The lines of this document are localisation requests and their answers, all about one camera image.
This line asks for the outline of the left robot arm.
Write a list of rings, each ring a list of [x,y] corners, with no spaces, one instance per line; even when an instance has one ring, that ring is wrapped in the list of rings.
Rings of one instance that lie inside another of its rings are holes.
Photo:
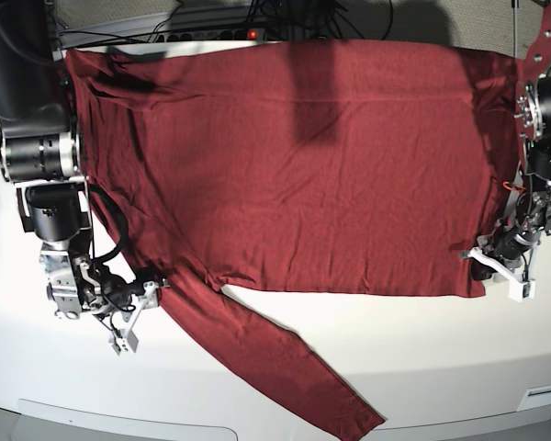
[[[513,212],[464,256],[476,281],[499,274],[527,287],[540,239],[551,236],[551,1],[521,64],[514,109],[522,181],[503,184],[517,197]]]

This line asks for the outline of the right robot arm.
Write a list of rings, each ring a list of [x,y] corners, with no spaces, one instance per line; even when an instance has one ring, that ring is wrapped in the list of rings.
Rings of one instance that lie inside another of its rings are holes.
[[[49,1],[0,1],[0,171],[17,189],[23,229],[42,242],[39,261],[57,314],[135,322],[157,306],[165,280],[142,272],[126,282],[109,269],[128,244],[129,223],[83,170],[52,9]]]

